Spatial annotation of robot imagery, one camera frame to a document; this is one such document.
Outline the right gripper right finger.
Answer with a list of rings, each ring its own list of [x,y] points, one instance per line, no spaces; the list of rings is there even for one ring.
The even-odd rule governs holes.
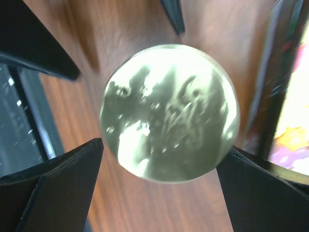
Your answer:
[[[235,232],[307,232],[309,177],[233,147],[217,166]]]

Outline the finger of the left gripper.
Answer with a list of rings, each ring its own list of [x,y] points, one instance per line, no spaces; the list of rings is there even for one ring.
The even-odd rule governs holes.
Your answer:
[[[181,35],[185,32],[183,13],[180,0],[160,0],[160,3],[169,19],[175,33]]]
[[[0,2],[0,61],[68,80],[81,73],[22,0]]]

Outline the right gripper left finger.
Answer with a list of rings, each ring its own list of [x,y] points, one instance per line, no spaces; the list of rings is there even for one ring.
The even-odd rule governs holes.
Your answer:
[[[101,138],[0,179],[2,232],[82,232],[103,154]]]

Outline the gold tin of gummies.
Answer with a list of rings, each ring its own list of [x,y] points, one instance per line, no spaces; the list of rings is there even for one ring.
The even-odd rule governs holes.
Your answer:
[[[307,0],[278,0],[267,22],[242,149],[267,160],[309,15]]]

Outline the gold round jar lid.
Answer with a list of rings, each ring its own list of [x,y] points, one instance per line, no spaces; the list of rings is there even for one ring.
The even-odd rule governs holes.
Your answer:
[[[210,55],[182,44],[144,49],[106,83],[99,115],[104,141],[131,174],[164,184],[215,169],[240,125],[233,83]]]

